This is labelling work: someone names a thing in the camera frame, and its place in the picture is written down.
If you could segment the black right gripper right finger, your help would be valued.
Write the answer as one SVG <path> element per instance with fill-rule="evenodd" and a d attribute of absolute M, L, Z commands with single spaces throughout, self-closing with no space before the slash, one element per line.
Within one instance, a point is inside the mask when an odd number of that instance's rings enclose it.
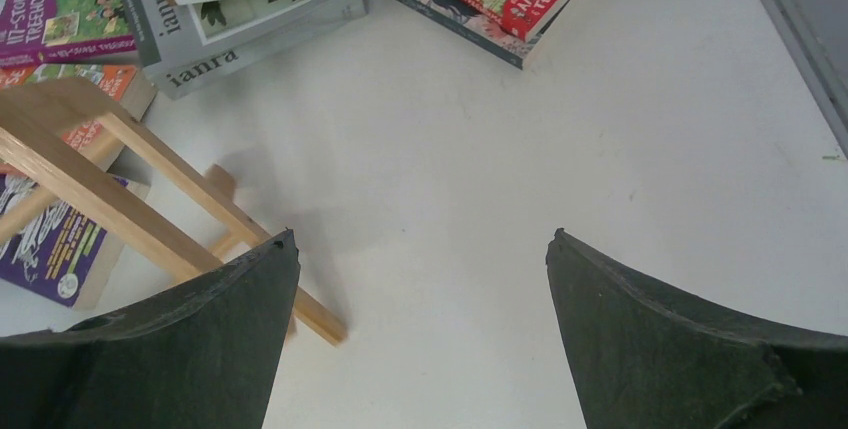
<path fill-rule="evenodd" d="M 558 229 L 546 266 L 590 428 L 843 428 L 847 340 L 745 314 Z"/>

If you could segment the grey ianra book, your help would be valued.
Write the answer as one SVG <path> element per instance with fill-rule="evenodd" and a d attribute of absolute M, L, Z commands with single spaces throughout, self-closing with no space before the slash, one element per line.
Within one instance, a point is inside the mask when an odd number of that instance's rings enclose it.
<path fill-rule="evenodd" d="M 179 99 L 367 14 L 366 0 L 122 0 L 145 77 Z"/>

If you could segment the wooden book rack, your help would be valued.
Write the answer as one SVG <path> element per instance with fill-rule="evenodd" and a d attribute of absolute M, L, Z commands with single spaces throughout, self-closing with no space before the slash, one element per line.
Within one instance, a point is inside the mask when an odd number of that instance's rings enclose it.
<path fill-rule="evenodd" d="M 221 262 L 62 140 L 65 130 L 88 120 L 100 121 L 232 233 L 247 240 L 252 251 L 234 263 Z M 292 232 L 271 236 L 256 225 L 89 80 L 55 79 L 3 90 L 1 155 L 42 189 L 169 271 L 176 281 L 172 289 L 81 329 L 13 336 L 11 345 L 70 348 L 156 334 L 205 341 L 215 332 L 234 334 L 250 322 L 264 334 L 284 333 L 291 317 L 331 344 L 346 339 L 341 320 L 298 287 L 300 266 Z"/>

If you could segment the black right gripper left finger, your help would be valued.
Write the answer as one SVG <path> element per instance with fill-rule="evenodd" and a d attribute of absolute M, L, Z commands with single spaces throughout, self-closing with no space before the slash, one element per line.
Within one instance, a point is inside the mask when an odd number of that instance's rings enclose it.
<path fill-rule="evenodd" d="M 5 428 L 259 428 L 300 276 L 286 230 L 62 332 L 1 341 Z"/>

